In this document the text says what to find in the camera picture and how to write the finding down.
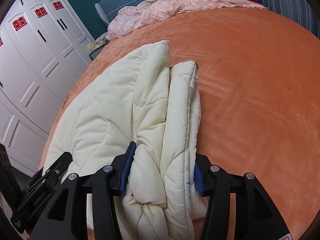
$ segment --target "white quilt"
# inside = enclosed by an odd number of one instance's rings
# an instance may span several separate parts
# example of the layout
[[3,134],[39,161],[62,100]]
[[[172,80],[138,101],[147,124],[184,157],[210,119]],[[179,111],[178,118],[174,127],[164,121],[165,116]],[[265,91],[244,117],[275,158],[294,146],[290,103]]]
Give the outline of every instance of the white quilt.
[[[193,173],[200,123],[197,65],[170,69],[169,42],[147,44],[108,67],[70,104],[49,147],[44,170],[64,151],[68,174],[95,173],[137,143],[127,190],[115,197],[126,239],[194,239],[192,219],[204,217],[207,199]],[[87,224],[93,229],[92,198]]]

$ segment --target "orange blanket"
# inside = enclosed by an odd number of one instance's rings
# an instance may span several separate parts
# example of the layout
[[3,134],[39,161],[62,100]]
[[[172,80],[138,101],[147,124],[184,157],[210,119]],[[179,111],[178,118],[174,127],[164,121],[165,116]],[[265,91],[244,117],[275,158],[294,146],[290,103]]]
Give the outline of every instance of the orange blanket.
[[[111,41],[70,92],[41,165],[70,102],[116,60],[161,40],[172,65],[199,65],[198,153],[229,173],[253,172],[298,239],[320,208],[320,41],[266,9],[188,12]],[[194,225],[198,237],[202,220]]]

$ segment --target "red chinese character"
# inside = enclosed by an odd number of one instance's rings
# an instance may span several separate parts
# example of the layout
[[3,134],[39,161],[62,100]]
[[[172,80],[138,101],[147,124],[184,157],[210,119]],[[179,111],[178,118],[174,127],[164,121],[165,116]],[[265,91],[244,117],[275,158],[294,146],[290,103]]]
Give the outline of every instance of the red chinese character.
[[44,7],[40,7],[39,9],[36,9],[35,13],[38,16],[38,18],[41,18],[48,14]]
[[52,4],[56,10],[60,10],[64,8],[61,2],[54,2]]
[[20,30],[23,26],[27,25],[26,20],[24,19],[23,16],[20,18],[16,19],[15,21],[12,22],[12,25],[16,31]]

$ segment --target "white wardrobe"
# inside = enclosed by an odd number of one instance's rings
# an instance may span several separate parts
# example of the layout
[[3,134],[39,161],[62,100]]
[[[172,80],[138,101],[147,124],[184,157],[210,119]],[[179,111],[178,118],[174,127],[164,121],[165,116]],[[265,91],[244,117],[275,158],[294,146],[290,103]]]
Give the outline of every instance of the white wardrobe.
[[67,0],[16,0],[0,26],[0,143],[32,176],[93,42]]

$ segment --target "white sticker with red border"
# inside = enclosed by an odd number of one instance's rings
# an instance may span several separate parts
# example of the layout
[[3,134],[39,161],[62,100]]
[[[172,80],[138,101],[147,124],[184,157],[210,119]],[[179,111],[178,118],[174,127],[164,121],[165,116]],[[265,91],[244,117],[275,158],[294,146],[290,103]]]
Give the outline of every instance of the white sticker with red border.
[[292,237],[290,234],[287,234],[284,237],[281,237],[279,240],[292,240]]

